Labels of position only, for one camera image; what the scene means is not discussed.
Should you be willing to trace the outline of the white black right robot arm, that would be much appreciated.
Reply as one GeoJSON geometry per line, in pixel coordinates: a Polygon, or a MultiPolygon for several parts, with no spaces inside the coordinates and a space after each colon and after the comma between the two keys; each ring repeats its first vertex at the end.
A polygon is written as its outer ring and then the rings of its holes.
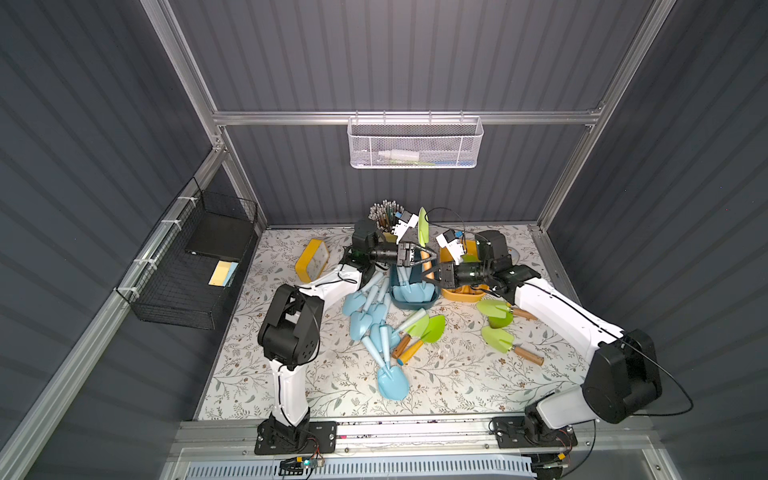
{"type": "Polygon", "coordinates": [[[588,366],[581,385],[526,408],[532,428],[557,430],[592,420],[618,424],[660,398],[661,367],[647,334],[626,332],[600,319],[557,291],[535,269],[514,263],[500,232],[487,230],[479,238],[476,262],[441,262],[432,253],[423,278],[443,289],[488,286],[491,294],[554,330],[588,366]]]}

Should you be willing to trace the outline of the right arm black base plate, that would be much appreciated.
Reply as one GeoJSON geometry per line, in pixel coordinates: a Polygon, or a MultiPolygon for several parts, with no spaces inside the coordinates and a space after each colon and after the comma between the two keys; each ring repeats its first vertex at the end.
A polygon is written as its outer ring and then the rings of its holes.
{"type": "Polygon", "coordinates": [[[492,417],[488,428],[501,449],[560,448],[570,450],[578,445],[578,439],[572,427],[551,429],[542,421],[526,415],[492,417]]]}

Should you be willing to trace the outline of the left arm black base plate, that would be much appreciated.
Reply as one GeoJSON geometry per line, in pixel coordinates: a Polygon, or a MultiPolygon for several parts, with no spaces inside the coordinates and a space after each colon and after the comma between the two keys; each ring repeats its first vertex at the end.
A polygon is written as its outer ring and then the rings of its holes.
{"type": "Polygon", "coordinates": [[[280,454],[309,455],[333,453],[336,448],[338,424],[334,421],[302,420],[291,427],[279,422],[273,415],[257,427],[254,454],[257,456],[280,454]]]}

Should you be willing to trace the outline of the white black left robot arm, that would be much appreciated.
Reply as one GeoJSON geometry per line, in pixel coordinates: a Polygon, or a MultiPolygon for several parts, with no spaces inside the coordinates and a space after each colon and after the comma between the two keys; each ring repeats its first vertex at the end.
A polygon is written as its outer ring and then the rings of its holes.
{"type": "Polygon", "coordinates": [[[413,240],[406,232],[418,219],[400,223],[396,242],[380,235],[375,223],[355,224],[351,244],[328,273],[301,285],[280,285],[266,312],[258,343],[273,375],[274,405],[266,424],[298,435],[309,430],[306,369],[320,351],[324,310],[342,300],[364,298],[377,285],[378,266],[416,267],[438,259],[437,252],[413,240]]]}

